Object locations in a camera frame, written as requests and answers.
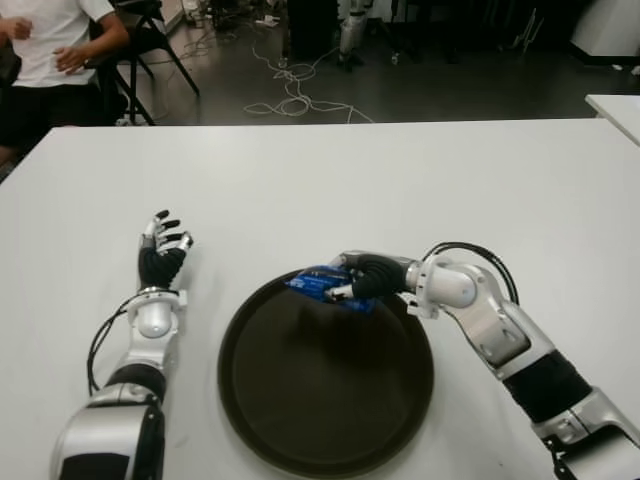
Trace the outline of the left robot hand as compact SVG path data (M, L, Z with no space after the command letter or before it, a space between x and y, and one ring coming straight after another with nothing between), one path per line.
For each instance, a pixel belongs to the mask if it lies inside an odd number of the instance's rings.
M138 289L168 290L180 272L194 239L179 232L181 221L169 210L156 213L144 228L137 256Z

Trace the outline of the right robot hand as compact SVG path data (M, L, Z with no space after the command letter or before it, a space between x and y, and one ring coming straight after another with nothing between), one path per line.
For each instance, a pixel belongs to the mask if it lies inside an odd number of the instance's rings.
M345 269L353 275L353 280L346 285L327 289L324 297L339 302L411 292L414 286L409 280L410 270L417 264L417 260L401 256L362 250L342 252L329 265Z

